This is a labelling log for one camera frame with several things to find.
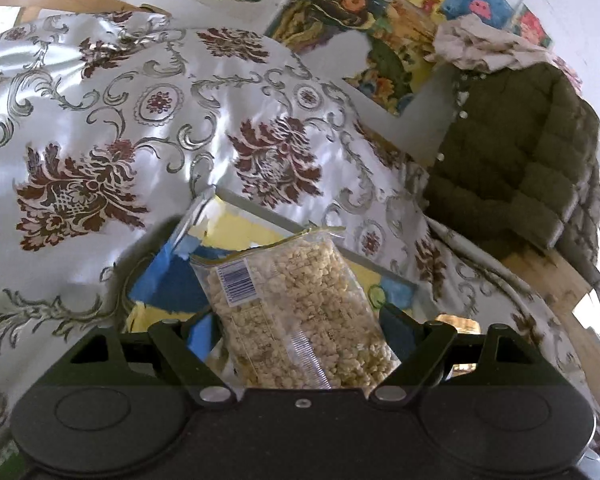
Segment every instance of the barcode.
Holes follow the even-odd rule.
[[[245,260],[237,260],[217,267],[218,276],[229,306],[258,299],[249,267]]]

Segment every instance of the plastic bag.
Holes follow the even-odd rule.
[[[191,263],[246,386],[369,392],[398,364],[327,230]]]

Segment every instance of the green circle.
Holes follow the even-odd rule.
[[[380,285],[371,285],[366,293],[369,303],[375,309],[382,308],[386,303],[386,293]]]

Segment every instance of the quilted jacket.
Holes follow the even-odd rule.
[[[502,259],[521,241],[557,251],[600,298],[600,120],[557,68],[467,77],[431,171],[426,214]]]

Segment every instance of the barcode number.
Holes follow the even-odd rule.
[[[236,260],[218,266],[218,276],[229,306],[237,306],[258,299],[258,293],[245,260]]]

